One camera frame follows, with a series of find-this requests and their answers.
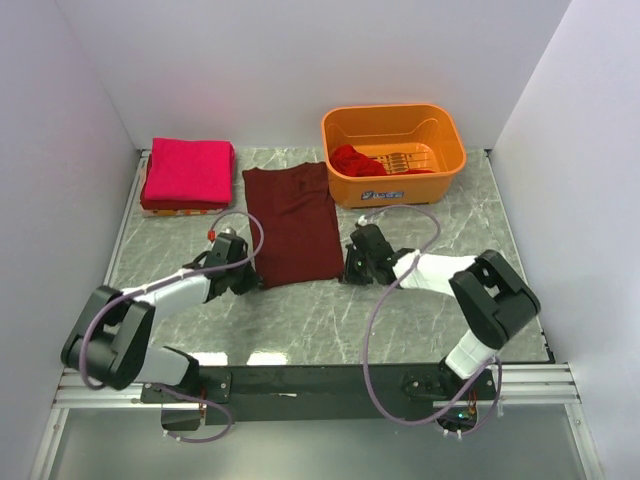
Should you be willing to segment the dark maroon t-shirt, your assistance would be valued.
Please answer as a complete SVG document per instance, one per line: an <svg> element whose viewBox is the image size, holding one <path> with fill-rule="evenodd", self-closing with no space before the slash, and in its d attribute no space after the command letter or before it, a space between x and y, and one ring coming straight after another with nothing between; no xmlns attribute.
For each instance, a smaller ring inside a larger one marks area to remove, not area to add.
<svg viewBox="0 0 640 480"><path fill-rule="evenodd" d="M263 242L255 258L263 287L339 278L344 261L326 166L252 168L242 177L247 211L264 230L251 228L253 243Z"/></svg>

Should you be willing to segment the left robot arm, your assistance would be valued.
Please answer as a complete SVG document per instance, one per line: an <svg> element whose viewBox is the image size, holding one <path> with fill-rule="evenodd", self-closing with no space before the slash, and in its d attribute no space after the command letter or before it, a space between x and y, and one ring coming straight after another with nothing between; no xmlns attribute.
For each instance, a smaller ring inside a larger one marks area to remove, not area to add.
<svg viewBox="0 0 640 480"><path fill-rule="evenodd" d="M164 383L176 401L189 401L200 388L197 361L175 349L151 347L154 322L228 291L243 295L260 283L247 242L223 232L209 249L164 279L146 287L95 289L63 344L61 361L85 373L94 389L123 390L149 380Z"/></svg>

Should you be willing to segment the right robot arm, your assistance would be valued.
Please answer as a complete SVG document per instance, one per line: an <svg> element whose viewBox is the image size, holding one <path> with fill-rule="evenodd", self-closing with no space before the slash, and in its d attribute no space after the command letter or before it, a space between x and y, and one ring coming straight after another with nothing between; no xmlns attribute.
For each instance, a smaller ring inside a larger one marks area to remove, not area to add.
<svg viewBox="0 0 640 480"><path fill-rule="evenodd" d="M350 238L345 283L376 282L444 294L457 301L468 328L438 366L439 388L449 398L464 397L481 365L540 313L536 294L495 250L459 257L395 250L373 224L357 227Z"/></svg>

